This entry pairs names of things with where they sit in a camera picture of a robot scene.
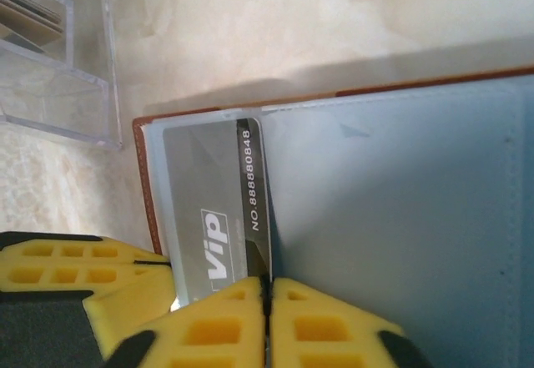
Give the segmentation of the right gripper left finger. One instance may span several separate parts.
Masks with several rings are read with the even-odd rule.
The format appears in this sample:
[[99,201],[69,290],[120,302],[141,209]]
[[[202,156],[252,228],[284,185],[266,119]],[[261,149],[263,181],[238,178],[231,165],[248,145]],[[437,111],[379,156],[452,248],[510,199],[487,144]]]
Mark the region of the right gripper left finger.
[[122,340],[102,368],[264,368],[264,292],[245,278]]

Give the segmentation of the clear acrylic card stand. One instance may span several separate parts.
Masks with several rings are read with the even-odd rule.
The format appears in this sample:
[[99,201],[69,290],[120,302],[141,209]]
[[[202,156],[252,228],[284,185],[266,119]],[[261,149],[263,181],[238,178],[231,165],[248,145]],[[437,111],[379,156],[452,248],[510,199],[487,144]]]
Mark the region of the clear acrylic card stand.
[[38,46],[0,38],[0,124],[49,139],[119,149],[122,128],[109,0],[0,0],[59,25]]

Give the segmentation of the grey VIP card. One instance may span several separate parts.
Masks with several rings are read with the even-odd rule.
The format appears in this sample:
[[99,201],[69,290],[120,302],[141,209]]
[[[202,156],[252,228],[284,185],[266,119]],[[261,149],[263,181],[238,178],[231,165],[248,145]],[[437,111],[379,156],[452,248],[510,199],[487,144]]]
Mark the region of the grey VIP card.
[[270,280],[271,242],[259,122],[164,129],[164,221],[179,305],[249,276]]

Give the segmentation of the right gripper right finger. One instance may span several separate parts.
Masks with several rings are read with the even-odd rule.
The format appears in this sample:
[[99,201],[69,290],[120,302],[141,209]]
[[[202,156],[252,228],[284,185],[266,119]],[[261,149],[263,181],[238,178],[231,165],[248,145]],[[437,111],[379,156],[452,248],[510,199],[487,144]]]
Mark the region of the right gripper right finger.
[[395,323],[295,280],[272,286],[271,368],[421,368]]

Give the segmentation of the brown leather card holder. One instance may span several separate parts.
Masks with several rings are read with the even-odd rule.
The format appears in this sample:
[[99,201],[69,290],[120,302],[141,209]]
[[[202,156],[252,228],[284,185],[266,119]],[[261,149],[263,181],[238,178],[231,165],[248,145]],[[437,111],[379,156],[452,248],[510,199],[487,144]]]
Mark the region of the brown leather card holder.
[[534,368],[534,66],[144,116],[153,248],[170,258],[162,132],[259,122],[270,280],[400,324],[434,368]]

